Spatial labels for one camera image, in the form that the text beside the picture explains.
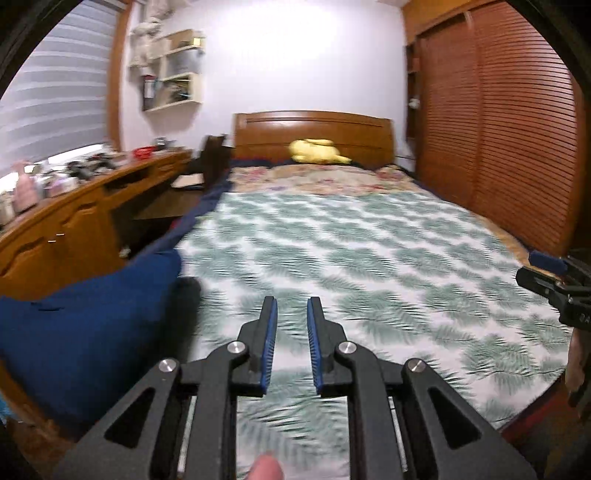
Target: striped roller blind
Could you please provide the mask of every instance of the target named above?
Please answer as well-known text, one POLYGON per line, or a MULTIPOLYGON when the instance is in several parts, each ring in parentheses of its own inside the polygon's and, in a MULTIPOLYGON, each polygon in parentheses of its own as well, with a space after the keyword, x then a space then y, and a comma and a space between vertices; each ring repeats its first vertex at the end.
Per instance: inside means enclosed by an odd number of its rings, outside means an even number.
POLYGON ((41 41, 0 99, 0 176, 106 137, 106 88, 124 5, 84 0, 41 41))

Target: wooden headboard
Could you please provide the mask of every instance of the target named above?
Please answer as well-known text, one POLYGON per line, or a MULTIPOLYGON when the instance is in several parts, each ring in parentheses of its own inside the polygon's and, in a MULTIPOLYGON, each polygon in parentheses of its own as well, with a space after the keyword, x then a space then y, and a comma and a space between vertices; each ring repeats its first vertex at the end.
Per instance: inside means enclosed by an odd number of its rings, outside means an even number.
POLYGON ((286 160, 292 141, 325 138, 335 142, 341 155, 366 168, 394 161, 394 137, 387 118, 306 110, 237 113, 234 134, 236 158, 286 160))

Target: green patterned bed sheet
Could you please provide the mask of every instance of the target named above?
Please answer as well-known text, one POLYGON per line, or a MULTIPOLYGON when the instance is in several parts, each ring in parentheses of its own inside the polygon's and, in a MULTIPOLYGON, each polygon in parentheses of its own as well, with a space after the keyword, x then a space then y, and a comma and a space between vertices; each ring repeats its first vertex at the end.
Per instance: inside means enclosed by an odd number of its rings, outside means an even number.
POLYGON ((515 283, 519 263, 467 210, 427 193, 228 193, 178 247, 203 303, 190 359, 278 302, 271 386, 239 400, 238 466, 272 451, 286 478, 348 478, 344 399, 316 397, 306 301, 379 357, 425 359, 495 427, 562 373, 570 331, 515 283))

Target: hand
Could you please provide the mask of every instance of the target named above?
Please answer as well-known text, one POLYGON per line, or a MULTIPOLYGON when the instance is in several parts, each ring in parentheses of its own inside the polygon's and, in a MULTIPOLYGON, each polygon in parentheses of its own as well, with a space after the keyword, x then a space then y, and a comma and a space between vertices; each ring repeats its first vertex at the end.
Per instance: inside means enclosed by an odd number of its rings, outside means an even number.
POLYGON ((252 464, 248 480, 283 480, 283 470, 273 455, 265 453, 252 464))
POLYGON ((585 380, 585 365, 591 352, 591 332, 575 328, 570 338, 569 362, 566 365, 566 387, 576 392, 585 380))

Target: louvered door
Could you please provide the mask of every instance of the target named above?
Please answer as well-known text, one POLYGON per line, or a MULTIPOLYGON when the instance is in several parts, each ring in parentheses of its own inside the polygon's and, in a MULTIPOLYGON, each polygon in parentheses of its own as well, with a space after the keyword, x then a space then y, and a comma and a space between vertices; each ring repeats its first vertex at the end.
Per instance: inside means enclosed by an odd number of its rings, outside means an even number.
POLYGON ((478 143, 475 45, 462 16, 421 40, 424 109, 418 178, 442 198, 469 206, 478 143))
POLYGON ((473 10, 482 145, 472 210, 527 245, 562 254, 574 228, 573 86, 548 42, 505 2, 473 10))

